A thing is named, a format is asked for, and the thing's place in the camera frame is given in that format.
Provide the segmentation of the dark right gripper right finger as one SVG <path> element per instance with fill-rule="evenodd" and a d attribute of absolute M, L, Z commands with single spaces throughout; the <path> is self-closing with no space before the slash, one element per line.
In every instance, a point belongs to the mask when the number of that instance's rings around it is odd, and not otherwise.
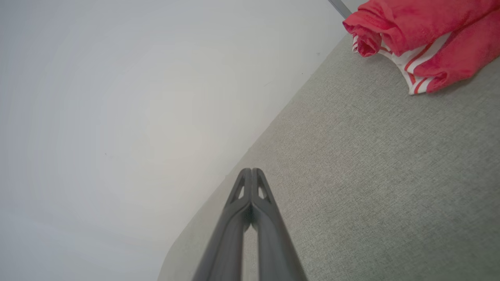
<path fill-rule="evenodd" d="M 304 269 L 264 172 L 252 169 L 252 226 L 258 237 L 260 281 L 306 281 Z"/>

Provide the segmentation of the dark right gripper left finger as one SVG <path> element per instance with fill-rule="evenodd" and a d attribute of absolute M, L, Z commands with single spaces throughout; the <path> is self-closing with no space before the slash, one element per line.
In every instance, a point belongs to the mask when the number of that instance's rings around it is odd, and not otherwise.
<path fill-rule="evenodd" d="M 220 218 L 193 276 L 194 281 L 240 281 L 243 236 L 251 223 L 252 170 L 236 178 Z"/>

